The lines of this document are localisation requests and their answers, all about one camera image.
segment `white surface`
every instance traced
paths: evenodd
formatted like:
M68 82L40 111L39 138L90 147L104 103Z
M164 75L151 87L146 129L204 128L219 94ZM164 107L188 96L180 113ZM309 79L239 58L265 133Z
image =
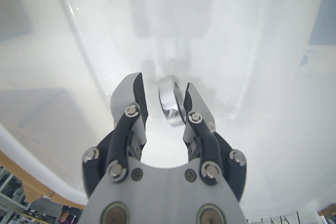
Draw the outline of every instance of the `white surface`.
M144 163L187 162L183 128L158 99L158 80L174 74L245 153L247 218L301 210L313 223L336 199L335 48L308 46L321 0L20 2L29 31L0 39L0 148L65 198L86 203L82 154L113 129L113 90L141 71Z

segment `gray panel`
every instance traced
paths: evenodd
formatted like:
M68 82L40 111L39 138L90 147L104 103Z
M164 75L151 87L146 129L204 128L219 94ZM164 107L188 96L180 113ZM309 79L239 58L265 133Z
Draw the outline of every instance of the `gray panel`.
M212 203L225 215L227 223L245 223L246 219L232 190L224 179L208 186L198 176L199 158L172 169L158 169L129 158L130 173L134 168L144 172L140 181L131 175L120 184L110 182L106 174L91 195L80 224L100 223L104 209L111 203L123 202L130 211L130 224L196 223L199 208ZM185 179L185 171L197 173L195 182Z

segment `wooden edge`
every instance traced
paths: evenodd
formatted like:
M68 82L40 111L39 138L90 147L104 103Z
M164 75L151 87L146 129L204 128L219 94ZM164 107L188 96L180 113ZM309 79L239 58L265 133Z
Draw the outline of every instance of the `wooden edge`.
M18 177L23 182L25 197L28 202L33 202L42 196L48 195L52 190L46 187L43 183L36 180L32 175L24 171L20 166L8 158L3 152L0 151L0 164L5 167L14 176ZM64 199L57 193L53 192L49 196L55 203L59 203L66 206L76 207L84 209L85 206L73 203Z

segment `metal ring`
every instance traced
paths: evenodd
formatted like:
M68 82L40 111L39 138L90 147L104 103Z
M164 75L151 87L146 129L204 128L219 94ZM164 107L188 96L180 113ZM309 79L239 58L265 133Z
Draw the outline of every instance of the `metal ring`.
M184 99L174 75L159 80L159 99L162 111L171 126L178 127L186 123Z

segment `metal bolt head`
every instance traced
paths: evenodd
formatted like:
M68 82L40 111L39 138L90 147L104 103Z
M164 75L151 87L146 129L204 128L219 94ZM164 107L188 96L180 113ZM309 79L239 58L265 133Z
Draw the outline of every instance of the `metal bolt head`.
M194 114L191 116L191 118L192 118L192 120L197 121L197 120L200 119L200 116L197 115L196 113L194 113Z
M131 105L125 110L125 114L126 114L127 117L135 117L139 114L139 112L136 111L136 110L137 110L136 106Z
M109 173L112 177L116 178L120 176L122 169L123 168L120 164L114 164L113 166L111 166Z
M196 180L196 172L192 169L187 169L185 172L185 178L188 182L194 182Z
M214 209L206 209L201 215L202 224L222 224L220 214Z
M215 165L208 165L206 168L207 176L210 179L216 179L219 176L219 170Z
M144 173L143 173L142 169L135 168L132 171L131 177L132 177L133 181L139 181L139 180L141 180L141 178L143 177L143 175L144 175Z
M240 166L244 166L246 164L245 155L238 150L232 150L230 152L230 159L238 163Z
M216 131L216 127L215 127L215 124L213 122L208 122L207 127L212 134Z
M202 206L197 212L197 224L225 224L225 217L220 208L213 204Z
M83 162L87 163L88 161L95 160L99 157L99 150L96 147L91 147L87 149L83 155Z
M202 122L202 120L203 120L202 115L198 112L189 115L189 121L194 124L199 124Z
M130 213L128 208L120 202L110 204L102 214L101 224L128 224Z
M92 149L89 149L86 153L85 153L85 159L87 160L87 161L89 161L89 160L93 160L96 155L96 151L95 150L92 150Z

